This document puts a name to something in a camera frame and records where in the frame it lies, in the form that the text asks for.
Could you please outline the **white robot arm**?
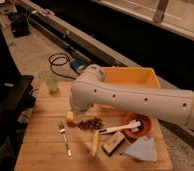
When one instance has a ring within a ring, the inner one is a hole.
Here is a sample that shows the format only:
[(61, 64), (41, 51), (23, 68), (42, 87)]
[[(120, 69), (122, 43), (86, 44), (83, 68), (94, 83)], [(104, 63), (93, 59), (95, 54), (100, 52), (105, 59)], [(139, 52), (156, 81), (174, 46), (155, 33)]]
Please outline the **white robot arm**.
[(125, 87), (106, 83), (105, 70), (89, 65), (72, 83), (70, 106), (75, 114), (85, 113), (97, 103), (151, 116), (194, 130), (194, 91)]

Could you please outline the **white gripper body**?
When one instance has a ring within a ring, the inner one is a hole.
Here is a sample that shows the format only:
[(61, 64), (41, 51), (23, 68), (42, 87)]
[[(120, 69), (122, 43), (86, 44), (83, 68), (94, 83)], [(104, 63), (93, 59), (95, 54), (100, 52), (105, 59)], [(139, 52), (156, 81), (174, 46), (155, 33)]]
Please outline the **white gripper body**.
[(71, 117), (74, 122), (80, 122), (86, 117), (86, 112), (89, 110), (88, 107), (73, 106), (71, 108)]

